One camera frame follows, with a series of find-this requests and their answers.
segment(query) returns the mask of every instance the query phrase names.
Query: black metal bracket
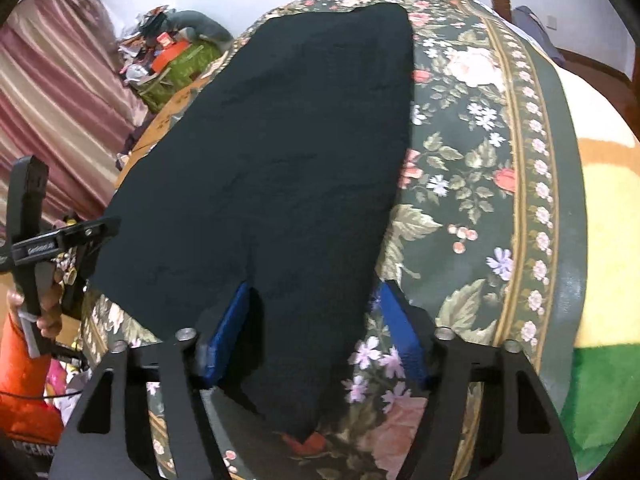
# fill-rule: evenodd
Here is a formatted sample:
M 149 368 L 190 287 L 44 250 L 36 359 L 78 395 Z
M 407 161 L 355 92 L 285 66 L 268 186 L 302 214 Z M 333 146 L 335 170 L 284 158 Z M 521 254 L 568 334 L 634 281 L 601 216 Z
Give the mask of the black metal bracket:
M 178 478 L 230 480 L 191 375 L 195 343 L 191 328 L 140 348 L 116 342 L 84 388 L 49 478 L 161 480 L 146 403 L 146 383 L 159 382 Z
M 484 346 L 440 327 L 433 343 L 441 375 L 398 480 L 449 480 L 471 383 L 483 390 L 468 480 L 577 479 L 558 414 L 517 341 Z
M 500 348 L 464 342 L 449 328 L 432 336 L 441 363 L 414 444 L 398 480 L 449 480 L 469 384 L 484 386 L 478 444 L 468 480 L 575 480 L 558 415 L 519 343 Z M 193 374 L 196 331 L 105 355 L 63 433 L 51 480 L 159 480 L 146 383 L 159 382 L 179 479 L 229 480 Z

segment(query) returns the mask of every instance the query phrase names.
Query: black cable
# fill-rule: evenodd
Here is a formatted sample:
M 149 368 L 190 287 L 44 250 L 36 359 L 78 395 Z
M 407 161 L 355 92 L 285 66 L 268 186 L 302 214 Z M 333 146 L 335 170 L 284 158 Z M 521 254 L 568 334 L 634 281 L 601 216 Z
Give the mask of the black cable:
M 39 397 L 28 397 L 28 396 L 24 396 L 24 395 L 17 395 L 17 394 L 11 394 L 9 392 L 3 392 L 0 390 L 0 396 L 7 396 L 7 397 L 13 397 L 14 399 L 22 399 L 22 400 L 47 400 L 47 399 L 61 399 L 63 397 L 73 397 L 76 395 L 80 395 L 82 393 L 82 390 L 78 391 L 78 392 L 73 392 L 71 394 L 61 394 L 61 395 L 45 395 L 45 396 L 39 396 Z

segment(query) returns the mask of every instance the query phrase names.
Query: white flower print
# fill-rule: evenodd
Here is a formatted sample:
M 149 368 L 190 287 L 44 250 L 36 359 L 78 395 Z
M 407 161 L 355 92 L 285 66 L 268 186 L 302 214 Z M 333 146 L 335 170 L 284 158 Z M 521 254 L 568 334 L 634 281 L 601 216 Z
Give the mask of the white flower print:
M 532 290 L 527 301 L 529 302 L 529 308 L 534 312 L 542 308 L 542 294 L 538 290 Z
M 549 244 L 551 243 L 551 240 L 549 239 L 549 235 L 546 234 L 545 232 L 539 232 L 536 235 L 536 243 L 538 244 L 538 248 L 541 251 L 545 251 L 549 248 Z
M 482 113 L 482 107 L 478 103 L 471 103 L 466 109 L 472 115 L 480 115 Z
M 513 260 L 511 259 L 511 251 L 496 247 L 494 249 L 495 258 L 488 257 L 486 264 L 494 270 L 494 273 L 500 276 L 505 282 L 511 279 L 513 271 Z
M 356 375 L 353 381 L 343 381 L 342 384 L 349 391 L 346 397 L 348 403 L 362 402 L 365 399 L 364 394 L 367 393 L 369 381 L 363 376 Z
M 387 390 L 386 393 L 382 396 L 382 400 L 385 403 L 385 407 L 382 409 L 383 412 L 388 413 L 391 411 L 391 408 L 394 406 L 396 400 L 400 397 L 411 397 L 411 390 L 404 389 L 405 384 L 401 381 L 396 386 L 394 386 L 394 390 Z
M 453 50 L 447 57 L 446 72 L 458 81 L 471 88 L 493 84 L 500 93 L 504 92 L 502 70 L 487 48 L 468 46 L 466 51 Z
M 537 331 L 538 329 L 533 321 L 527 321 L 520 330 L 520 336 L 523 341 L 528 343 L 535 337 Z
M 420 105 L 414 105 L 411 108 L 411 122 L 416 126 L 420 126 L 427 116 L 420 111 Z
M 536 170 L 537 174 L 546 175 L 549 167 L 544 160 L 538 159 L 533 163 L 533 169 Z
M 113 333 L 117 333 L 124 321 L 124 310 L 122 310 L 115 303 L 111 304 L 111 308 L 109 309 L 109 324 L 111 325 L 111 330 Z
M 546 264 L 538 260 L 533 264 L 533 277 L 541 282 L 546 276 Z
M 544 153 L 546 150 L 545 143 L 540 139 L 533 139 L 531 141 L 531 147 L 538 153 Z
M 489 144 L 495 146 L 496 148 L 500 148 L 500 145 L 507 139 L 502 137 L 500 134 L 496 132 L 492 132 L 489 134 Z
M 485 107 L 482 109 L 482 115 L 484 115 L 485 117 L 488 117 L 489 120 L 494 121 L 498 117 L 498 112 L 496 112 L 492 108 Z
M 533 88 L 530 88 L 528 86 L 525 86 L 522 89 L 522 93 L 524 95 L 526 95 L 526 97 L 530 98 L 530 99 L 537 99 L 538 97 L 536 96 L 536 93 L 533 91 Z
M 366 342 L 360 341 L 358 343 L 358 349 L 349 358 L 349 364 L 358 365 L 360 370 L 366 370 L 372 361 L 380 359 L 380 351 L 376 350 L 376 346 L 380 343 L 380 340 L 371 336 Z
M 378 363 L 385 367 L 385 376 L 387 379 L 392 379 L 394 376 L 399 379 L 404 379 L 404 368 L 402 368 L 400 354 L 395 346 L 392 346 L 389 354 L 383 355 Z
M 549 197 L 549 191 L 550 191 L 549 186 L 544 182 L 539 182 L 536 184 L 536 194 L 540 198 L 547 199 Z
M 477 116 L 476 124 L 478 126 L 482 126 L 487 131 L 491 130 L 495 126 L 495 123 L 491 120 L 491 116 L 486 115 Z
M 158 388 L 160 388 L 160 383 L 147 383 L 146 384 L 146 390 L 151 395 L 155 395 L 156 392 L 158 391 Z
M 537 134 L 538 134 L 538 133 L 540 133 L 540 132 L 542 131 L 542 124 L 540 123 L 540 121 L 537 121 L 537 120 L 535 120 L 535 119 L 532 119 L 532 120 L 530 120 L 530 121 L 529 121 L 529 127 L 530 127 L 534 132 L 536 132 Z
M 529 102 L 526 104 L 526 107 L 528 112 L 532 114 L 540 115 L 540 107 L 537 104 Z
M 437 196 L 446 196 L 449 188 L 449 181 L 444 180 L 443 175 L 432 176 L 427 184 L 427 189 L 432 189 Z
M 154 439 L 154 451 L 158 455 L 164 455 L 164 447 L 156 439 Z
M 549 224 L 551 213 L 545 207 L 539 207 L 536 209 L 536 219 L 543 224 Z

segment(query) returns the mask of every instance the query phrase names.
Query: electrical outlet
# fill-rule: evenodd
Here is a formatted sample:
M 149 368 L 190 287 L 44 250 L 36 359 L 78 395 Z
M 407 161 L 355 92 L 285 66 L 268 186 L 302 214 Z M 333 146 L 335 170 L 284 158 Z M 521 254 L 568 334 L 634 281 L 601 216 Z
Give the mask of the electrical outlet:
M 547 16 L 546 28 L 550 28 L 551 30 L 558 30 L 558 19 L 555 16 Z

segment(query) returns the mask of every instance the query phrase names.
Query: pink curtain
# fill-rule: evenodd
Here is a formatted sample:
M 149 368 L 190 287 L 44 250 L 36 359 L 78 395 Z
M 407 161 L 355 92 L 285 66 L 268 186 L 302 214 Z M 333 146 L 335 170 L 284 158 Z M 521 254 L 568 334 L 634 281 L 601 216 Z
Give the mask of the pink curtain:
M 122 87 L 99 0 L 24 0 L 0 28 L 0 226 L 12 163 L 49 165 L 45 217 L 96 218 L 113 195 L 115 153 L 147 113 Z

